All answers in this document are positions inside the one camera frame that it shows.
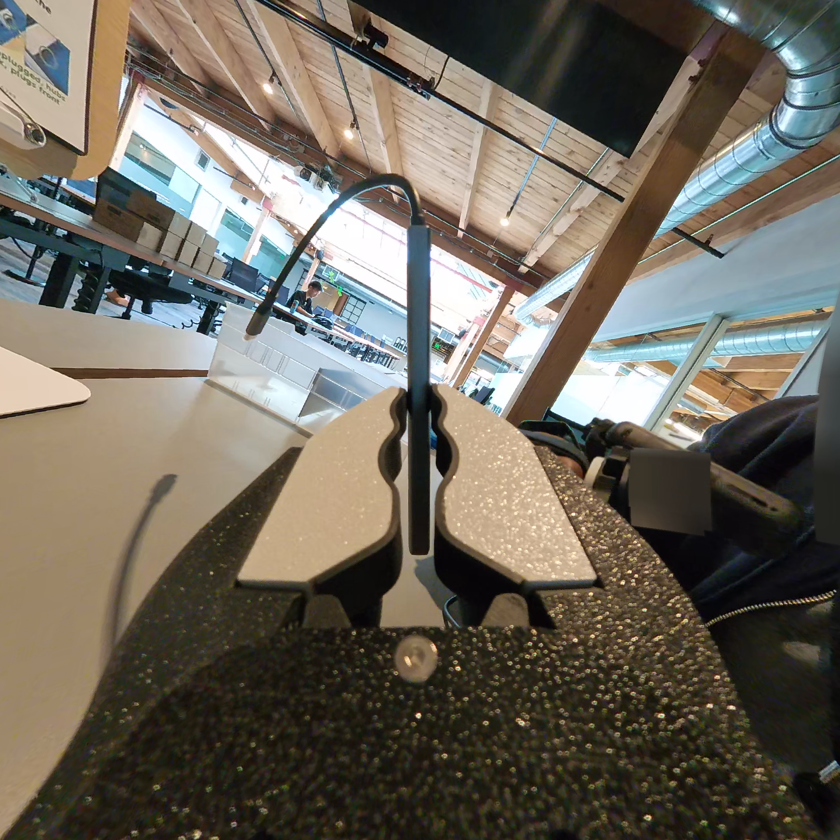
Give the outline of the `long white office table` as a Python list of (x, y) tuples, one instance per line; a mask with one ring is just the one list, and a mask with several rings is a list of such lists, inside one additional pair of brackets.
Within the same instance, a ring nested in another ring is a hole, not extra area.
[(278, 315), (295, 319), (310, 329), (320, 331), (326, 335), (331, 342), (335, 340), (343, 341), (348, 348), (353, 345), (359, 345), (364, 348), (361, 356), (362, 361), (370, 361), (371, 359), (376, 361), (377, 358), (385, 356), (389, 359), (389, 361), (385, 363), (386, 366), (389, 366), (395, 371), (401, 371), (406, 368), (406, 353), (395, 349), (383, 340), (374, 341), (373, 339), (365, 338), (364, 334), (356, 334), (356, 332), (353, 332), (352, 330), (343, 329), (327, 318), (309, 316), (301, 308), (290, 310), (286, 306), (278, 303), (273, 304), (272, 308), (274, 313)]

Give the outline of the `wooden top office desk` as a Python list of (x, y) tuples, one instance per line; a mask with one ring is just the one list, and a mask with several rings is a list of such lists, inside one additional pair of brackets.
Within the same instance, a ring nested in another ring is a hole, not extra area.
[(158, 282), (186, 291), (192, 298), (206, 301), (198, 331), (208, 334), (221, 305), (234, 298), (260, 302), (260, 297), (214, 279), (176, 260), (114, 233), (66, 204), (25, 190), (2, 179), (1, 232), (56, 255), (43, 287), (39, 304), (63, 308), (78, 275), (82, 275), (74, 311), (95, 313), (106, 287), (111, 286), (111, 270), (135, 270), (149, 274)]

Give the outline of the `row of black office chairs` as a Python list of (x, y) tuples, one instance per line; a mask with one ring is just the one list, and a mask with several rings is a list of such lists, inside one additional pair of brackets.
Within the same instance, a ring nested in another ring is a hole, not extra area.
[(270, 279), (261, 274), (256, 267), (236, 258), (225, 270), (223, 279), (232, 286), (260, 297), (265, 296), (265, 288), (270, 285)]

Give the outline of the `clear plastic bin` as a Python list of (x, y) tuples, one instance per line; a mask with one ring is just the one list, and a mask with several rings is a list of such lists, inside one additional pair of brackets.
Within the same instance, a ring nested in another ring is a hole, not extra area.
[(274, 320), (245, 338), (252, 311), (227, 307), (208, 378), (257, 407), (311, 433), (405, 376), (363, 363)]

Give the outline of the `person's right forearm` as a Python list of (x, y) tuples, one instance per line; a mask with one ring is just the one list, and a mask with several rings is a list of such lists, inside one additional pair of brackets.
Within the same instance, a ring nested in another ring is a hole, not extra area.
[(682, 585), (707, 618), (754, 604), (832, 590), (838, 547), (815, 539), (814, 438), (818, 398), (783, 397), (712, 426), (695, 446), (731, 472), (792, 501), (805, 523), (788, 553), (747, 553), (719, 537), (693, 539), (679, 555)]

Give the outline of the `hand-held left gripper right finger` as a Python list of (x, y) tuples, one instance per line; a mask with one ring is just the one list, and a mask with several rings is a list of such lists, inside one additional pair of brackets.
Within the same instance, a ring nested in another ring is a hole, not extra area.
[(432, 387), (437, 469), (434, 567), (457, 615), (498, 595), (539, 614), (542, 593), (597, 586), (537, 451), (506, 420), (446, 385)]

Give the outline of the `black office chair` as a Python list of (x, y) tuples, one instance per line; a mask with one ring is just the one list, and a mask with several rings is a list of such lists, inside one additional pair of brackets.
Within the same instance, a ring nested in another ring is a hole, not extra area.
[(130, 320), (133, 304), (138, 299), (142, 301), (142, 310), (147, 314), (151, 312), (151, 304), (155, 301), (186, 305), (193, 300), (188, 292), (164, 285), (155, 277), (140, 271), (112, 269), (109, 281), (115, 291), (129, 300), (125, 312), (120, 316), (122, 320)]

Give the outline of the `black hanging ceiling panel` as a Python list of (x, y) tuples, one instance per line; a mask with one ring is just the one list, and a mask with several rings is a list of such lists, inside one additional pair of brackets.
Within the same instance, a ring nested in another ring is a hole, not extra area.
[(626, 158), (687, 56), (600, 2), (361, 5)]

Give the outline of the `printed instruction sheet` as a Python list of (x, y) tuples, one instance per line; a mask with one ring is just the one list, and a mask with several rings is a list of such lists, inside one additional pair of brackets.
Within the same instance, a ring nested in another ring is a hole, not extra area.
[(1, 132), (21, 150), (54, 138), (88, 151), (95, 1), (1, 2)]

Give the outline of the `wooden support post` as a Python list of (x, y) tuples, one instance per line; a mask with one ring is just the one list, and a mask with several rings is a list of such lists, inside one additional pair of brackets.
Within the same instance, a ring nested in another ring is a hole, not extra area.
[(503, 416), (517, 426), (551, 407), (763, 56), (728, 29), (621, 205)]

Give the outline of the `silver ventilation duct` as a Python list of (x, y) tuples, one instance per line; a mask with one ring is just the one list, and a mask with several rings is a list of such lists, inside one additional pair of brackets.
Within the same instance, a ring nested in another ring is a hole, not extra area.
[[(790, 354), (806, 352), (827, 325), (827, 319), (796, 323), (759, 325), (726, 332), (710, 351), (710, 356)], [(629, 361), (682, 361), (691, 351), (696, 337), (663, 342), (621, 344), (611, 348), (590, 349), (584, 354), (596, 363)]]
[(698, 164), (654, 238), (817, 146), (838, 126), (838, 2), (692, 4), (772, 51), (785, 68), (785, 89), (761, 120)]

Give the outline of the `stack of cardboard boxes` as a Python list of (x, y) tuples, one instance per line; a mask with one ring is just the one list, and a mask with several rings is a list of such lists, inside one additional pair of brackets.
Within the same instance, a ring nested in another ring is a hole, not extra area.
[(203, 227), (153, 193), (115, 189), (97, 197), (93, 219), (105, 228), (213, 278), (221, 278), (227, 262), (216, 257), (218, 242)]

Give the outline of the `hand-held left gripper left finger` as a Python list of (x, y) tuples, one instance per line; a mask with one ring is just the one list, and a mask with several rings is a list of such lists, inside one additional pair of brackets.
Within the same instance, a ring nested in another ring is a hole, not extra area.
[(406, 392), (389, 387), (305, 445), (246, 554), (238, 583), (332, 595), (372, 609), (402, 570), (400, 498)]

